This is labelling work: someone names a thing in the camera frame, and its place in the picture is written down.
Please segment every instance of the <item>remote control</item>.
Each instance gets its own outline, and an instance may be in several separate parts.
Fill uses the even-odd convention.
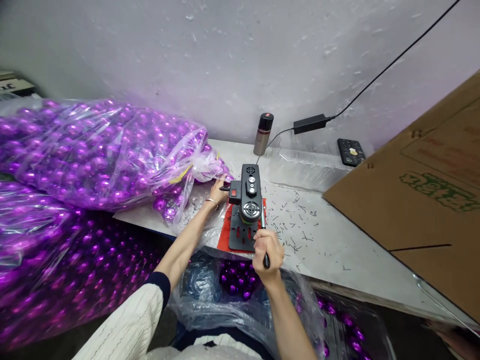
[[[365,160],[365,153],[358,141],[338,139],[336,142],[340,149],[341,162],[344,165],[356,167]]]

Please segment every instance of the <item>bag of purple ornaments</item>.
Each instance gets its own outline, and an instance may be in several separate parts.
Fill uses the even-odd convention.
[[[67,204],[116,212],[156,199],[175,225],[194,180],[229,174],[191,120],[110,99],[5,103],[0,171]]]
[[[114,311],[162,258],[149,236],[0,179],[0,353]]]
[[[282,269],[281,276],[318,358],[323,359],[323,348],[317,344],[324,343],[325,319],[312,287],[297,272]],[[270,301],[251,260],[195,253],[167,306],[188,331],[235,327],[280,359]]]

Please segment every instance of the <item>bracelet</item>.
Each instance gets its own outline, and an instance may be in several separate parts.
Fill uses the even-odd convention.
[[[217,209],[219,208],[219,203],[216,202],[215,200],[213,200],[213,199],[211,199],[211,198],[208,198],[208,199],[206,199],[205,201],[211,201],[212,203],[214,203],[214,204],[216,205],[215,210],[217,210]]]

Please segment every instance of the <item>black sleeve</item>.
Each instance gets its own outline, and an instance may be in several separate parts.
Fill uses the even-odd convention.
[[[163,306],[161,308],[161,311],[163,313],[170,299],[171,286],[169,278],[163,272],[154,271],[145,281],[145,284],[154,284],[160,288],[161,292],[163,293]]]

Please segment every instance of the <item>power cord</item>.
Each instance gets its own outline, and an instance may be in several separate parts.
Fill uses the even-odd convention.
[[[265,153],[267,148],[274,142],[274,140],[280,134],[282,134],[284,132],[287,132],[287,131],[290,131],[290,130],[294,130],[295,134],[301,134],[301,133],[306,133],[306,132],[317,130],[317,129],[323,129],[330,120],[333,120],[333,119],[339,117],[340,115],[342,115],[350,106],[352,106],[352,104],[360,97],[360,95],[362,95],[365,92],[365,90],[367,90],[370,87],[370,85],[372,85],[379,77],[381,77],[388,69],[390,69],[393,64],[395,64],[403,55],[405,55],[407,53],[407,51],[409,51],[411,48],[413,48],[425,35],[427,35],[430,32],[430,30],[432,30],[440,22],[440,20],[442,20],[459,2],[460,2],[460,0],[455,0],[455,2],[423,34],[421,34],[414,42],[412,42],[410,44],[409,47],[407,47],[404,51],[402,51],[400,55],[398,55],[390,64],[388,64],[388,66],[385,69],[383,69],[377,76],[375,76],[373,78],[373,80],[370,81],[352,99],[352,101],[350,101],[348,103],[348,105],[345,106],[345,108],[343,108],[343,110],[341,110],[339,113],[337,113],[334,116],[325,117],[325,115],[321,114],[321,115],[312,116],[312,117],[309,117],[309,118],[306,118],[306,119],[303,119],[303,120],[295,121],[293,123],[293,127],[289,128],[289,129],[282,130],[277,135],[275,135],[273,140],[268,143],[265,150],[263,150],[263,152],[258,156],[258,159],[256,160],[256,164],[259,163],[260,157]]]
[[[282,131],[280,131],[277,135],[275,135],[275,137],[274,137],[274,138],[268,143],[268,145],[265,147],[265,150],[263,150],[263,151],[261,152],[261,154],[258,155],[258,158],[256,159],[255,165],[258,165],[259,160],[260,160],[260,157],[261,157],[263,154],[265,154],[265,151],[267,150],[267,148],[270,146],[271,143],[274,142],[274,140],[275,140],[280,134],[283,134],[284,132],[287,132],[287,131],[290,131],[290,130],[293,130],[293,129],[294,129],[294,128],[291,127],[291,128],[289,128],[289,129],[282,130]]]

